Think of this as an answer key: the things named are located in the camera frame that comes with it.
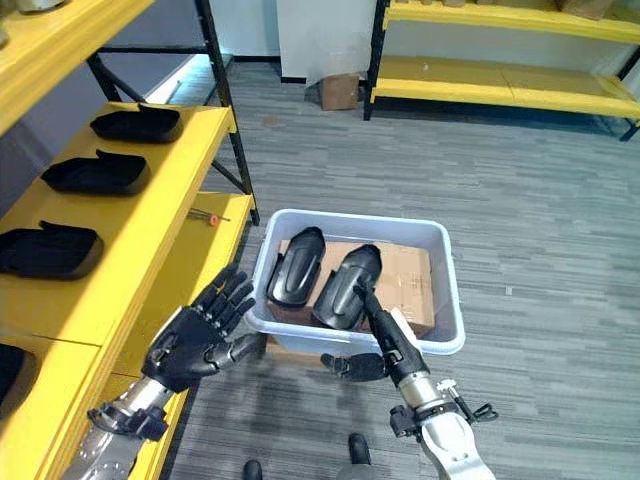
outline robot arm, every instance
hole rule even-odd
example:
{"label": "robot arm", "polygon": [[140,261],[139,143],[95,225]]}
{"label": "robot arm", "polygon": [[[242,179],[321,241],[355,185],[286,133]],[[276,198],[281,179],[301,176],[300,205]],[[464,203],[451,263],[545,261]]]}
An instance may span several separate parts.
{"label": "robot arm", "polygon": [[397,437],[417,438],[441,480],[495,480],[476,450],[469,425],[494,420],[498,414],[489,404],[472,412],[453,380],[434,385],[416,337],[400,311],[383,310],[368,286],[355,289],[364,302],[382,357],[363,354],[340,359],[323,355],[322,362],[352,381],[390,376],[406,404],[391,410],[391,427]]}
{"label": "robot arm", "polygon": [[166,431],[164,407],[174,393],[258,349],[259,334],[226,341],[254,304],[246,280],[236,266],[226,267],[190,306],[176,310],[151,343],[143,377],[89,411],[92,426],[63,480],[126,480],[145,441]]}

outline yellow shelf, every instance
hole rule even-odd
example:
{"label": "yellow shelf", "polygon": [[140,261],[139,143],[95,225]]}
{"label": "yellow shelf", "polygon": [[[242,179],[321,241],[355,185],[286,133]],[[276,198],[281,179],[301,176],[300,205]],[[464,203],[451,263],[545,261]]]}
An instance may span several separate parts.
{"label": "yellow shelf", "polygon": [[[133,108],[137,107],[111,104],[102,113]],[[87,126],[56,160],[93,156],[97,148],[142,155],[149,164],[151,180],[138,195],[60,194],[36,179],[0,221],[0,232],[36,227],[44,219],[93,228],[105,241],[100,263],[80,280],[0,275],[0,317],[9,328],[120,351],[220,142],[235,128],[229,108],[179,110],[184,132],[174,143],[107,141]]]}
{"label": "yellow shelf", "polygon": [[39,14],[3,19],[0,135],[153,0],[70,0]]}
{"label": "yellow shelf", "polygon": [[420,0],[392,0],[385,28],[389,21],[397,20],[534,30],[640,44],[640,14],[617,4],[605,18],[590,20],[558,11],[554,0],[497,0],[495,5],[468,0],[462,7],[445,7],[438,0],[431,5]]}
{"label": "yellow shelf", "polygon": [[[115,398],[140,375],[149,344],[169,316],[178,306],[193,301],[220,269],[233,260],[254,204],[250,195],[198,193],[193,206],[225,216],[231,221],[210,227],[201,220],[185,220],[102,394],[84,407],[85,410]],[[185,399],[186,393],[176,395],[167,405],[165,410],[169,430],[160,442],[144,446],[130,480],[158,478]],[[71,460],[88,427],[83,413],[80,411],[76,414],[82,424],[67,436],[67,448],[58,450],[62,465],[67,465]]]}
{"label": "yellow shelf", "polygon": [[640,118],[640,104],[616,77],[467,60],[383,56],[376,96]]}
{"label": "yellow shelf", "polygon": [[0,337],[0,342],[33,353],[40,367],[24,403],[0,421],[0,478],[57,478],[49,477],[51,448],[83,421],[75,417],[83,400],[79,392],[98,348],[23,336]]}
{"label": "yellow shelf", "polygon": [[210,227],[202,220],[185,220],[116,360],[114,373],[140,374],[144,354],[169,316],[178,306],[194,300],[220,269],[233,260],[253,203],[250,195],[198,193],[193,206],[231,221]]}

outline small cardboard box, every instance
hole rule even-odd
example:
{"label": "small cardboard box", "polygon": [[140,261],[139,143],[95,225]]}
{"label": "small cardboard box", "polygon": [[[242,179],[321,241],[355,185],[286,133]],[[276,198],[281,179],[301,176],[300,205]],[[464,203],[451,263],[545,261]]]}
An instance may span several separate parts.
{"label": "small cardboard box", "polygon": [[[280,244],[280,253],[289,242]],[[362,243],[327,242],[320,275],[307,304],[298,310],[282,308],[269,301],[273,316],[284,323],[330,328],[313,318],[313,304],[320,296],[331,270],[337,270],[344,257]],[[386,310],[399,308],[418,338],[434,327],[433,295],[431,292],[431,264],[429,252],[421,248],[403,247],[376,242],[382,258],[382,273],[376,283],[376,296]],[[358,331],[370,332],[369,322],[360,323]]]}
{"label": "small cardboard box", "polygon": [[347,73],[332,75],[320,81],[320,99],[323,110],[353,110],[358,106],[360,75]]}

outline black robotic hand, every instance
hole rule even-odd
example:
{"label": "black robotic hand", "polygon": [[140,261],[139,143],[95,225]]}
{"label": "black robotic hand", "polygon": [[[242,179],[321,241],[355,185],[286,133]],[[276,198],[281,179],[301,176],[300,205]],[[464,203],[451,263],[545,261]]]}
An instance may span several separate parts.
{"label": "black robotic hand", "polygon": [[264,335],[226,338],[255,304],[247,274],[237,265],[222,269],[188,307],[169,319],[151,343],[142,373],[173,392],[181,392],[202,377],[214,375],[257,350]]}
{"label": "black robotic hand", "polygon": [[346,358],[336,358],[329,354],[321,357],[322,363],[340,378],[352,382],[366,382],[391,376],[397,386],[407,375],[426,372],[429,368],[418,348],[402,328],[384,310],[376,298],[371,285],[360,284],[354,287],[364,304],[364,311],[371,325],[371,332],[380,345],[382,357],[377,353],[364,353]]}

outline gray carpet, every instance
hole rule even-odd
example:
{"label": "gray carpet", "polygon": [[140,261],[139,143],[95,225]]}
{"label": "gray carpet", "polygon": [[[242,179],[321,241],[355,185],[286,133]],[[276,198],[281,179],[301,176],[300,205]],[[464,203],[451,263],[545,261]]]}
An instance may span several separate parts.
{"label": "gray carpet", "polygon": [[[272,64],[232,64],[229,78],[263,218],[245,268],[281,208],[444,224],[467,341],[428,362],[500,412],[475,427],[497,478],[640,478],[640,147],[616,140],[623,122],[445,103],[363,122],[361,107],[321,111]],[[218,159],[232,165],[228,145]],[[206,187],[230,188],[214,171]],[[239,479],[257,458],[268,480],[332,479],[352,431],[381,478],[436,478],[415,443],[393,438],[397,403],[390,381],[243,365],[202,383],[163,478]]]}

